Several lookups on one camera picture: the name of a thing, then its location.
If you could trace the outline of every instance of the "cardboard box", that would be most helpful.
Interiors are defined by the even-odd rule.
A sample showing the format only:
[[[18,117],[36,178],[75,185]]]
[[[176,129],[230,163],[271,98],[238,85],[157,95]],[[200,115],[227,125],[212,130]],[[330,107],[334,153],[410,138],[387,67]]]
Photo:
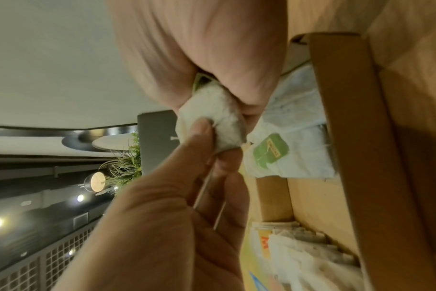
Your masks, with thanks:
[[[291,179],[288,183],[274,177],[255,179],[249,188],[260,200],[256,208],[261,219],[277,217],[278,209],[283,212],[281,217],[289,217],[286,196],[280,193],[285,193],[290,185],[295,218],[309,222],[310,227],[337,241],[345,241],[341,233],[355,234],[358,250],[352,247],[352,251],[359,252],[375,290],[436,290],[435,262],[367,41],[355,34],[318,33],[295,37],[293,42],[297,45],[291,49],[298,52],[298,57],[290,60],[292,65],[311,60],[314,66],[342,187],[318,187],[312,181],[306,184],[306,180]],[[345,200],[339,201],[342,206],[338,207],[329,195],[340,197],[343,189]],[[317,199],[309,197],[312,195],[317,195]],[[303,197],[310,199],[298,205]],[[346,212],[344,201],[353,231],[346,225],[350,223],[347,214],[340,214]],[[335,224],[347,231],[335,234],[331,231]]]

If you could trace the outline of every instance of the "green label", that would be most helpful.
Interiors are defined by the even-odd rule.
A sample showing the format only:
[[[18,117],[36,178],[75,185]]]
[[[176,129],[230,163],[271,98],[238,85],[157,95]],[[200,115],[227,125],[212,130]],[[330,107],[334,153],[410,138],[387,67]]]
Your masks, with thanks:
[[[288,154],[288,145],[278,133],[265,138],[253,150],[253,157],[258,166],[267,169],[267,164],[274,163]]]

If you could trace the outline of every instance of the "ventilation grille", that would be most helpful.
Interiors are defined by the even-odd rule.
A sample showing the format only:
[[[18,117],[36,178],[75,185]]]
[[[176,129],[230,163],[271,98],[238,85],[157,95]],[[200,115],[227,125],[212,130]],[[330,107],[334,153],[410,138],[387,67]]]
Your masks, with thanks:
[[[75,254],[89,237],[93,227],[76,235],[46,254],[46,289],[52,290],[58,278],[73,260]]]
[[[36,291],[38,288],[38,262],[33,261],[0,280],[0,291]]]

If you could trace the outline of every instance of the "green plant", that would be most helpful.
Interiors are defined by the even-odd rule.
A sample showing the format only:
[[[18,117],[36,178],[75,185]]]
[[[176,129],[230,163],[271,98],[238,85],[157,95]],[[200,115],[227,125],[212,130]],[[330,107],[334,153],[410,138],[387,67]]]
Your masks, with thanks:
[[[142,175],[140,145],[138,141],[138,133],[132,133],[132,143],[129,144],[128,150],[119,152],[120,155],[116,156],[114,160],[102,164],[102,167],[108,166],[111,173],[110,177],[106,177],[107,185],[117,186],[121,189]]]

